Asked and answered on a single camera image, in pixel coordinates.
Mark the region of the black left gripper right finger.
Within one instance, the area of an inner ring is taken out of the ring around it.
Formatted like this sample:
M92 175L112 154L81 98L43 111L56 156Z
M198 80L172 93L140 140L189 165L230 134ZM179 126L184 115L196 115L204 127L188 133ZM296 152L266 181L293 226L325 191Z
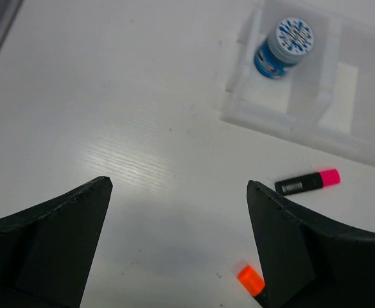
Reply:
M262 307L375 307L375 233L292 202L260 182L247 204Z

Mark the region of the blue paint jar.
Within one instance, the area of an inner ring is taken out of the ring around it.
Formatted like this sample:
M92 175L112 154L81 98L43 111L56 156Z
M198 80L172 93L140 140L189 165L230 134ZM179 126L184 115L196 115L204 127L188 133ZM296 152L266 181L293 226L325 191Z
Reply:
M315 35L304 20L285 17L257 48L254 65L263 76L279 79L303 61L313 50Z

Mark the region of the pink highlighter marker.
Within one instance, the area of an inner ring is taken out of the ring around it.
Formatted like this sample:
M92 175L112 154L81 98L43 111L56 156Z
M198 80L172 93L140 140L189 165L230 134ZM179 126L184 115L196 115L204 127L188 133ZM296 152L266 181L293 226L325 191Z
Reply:
M277 193L288 196L338 185L340 182L338 170L327 169L278 181L274 187Z

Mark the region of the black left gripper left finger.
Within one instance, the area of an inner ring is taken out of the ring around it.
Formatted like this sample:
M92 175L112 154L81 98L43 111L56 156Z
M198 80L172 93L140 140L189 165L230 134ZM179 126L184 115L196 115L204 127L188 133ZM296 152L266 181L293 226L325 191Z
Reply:
M79 307L112 193L99 176L0 218L0 307Z

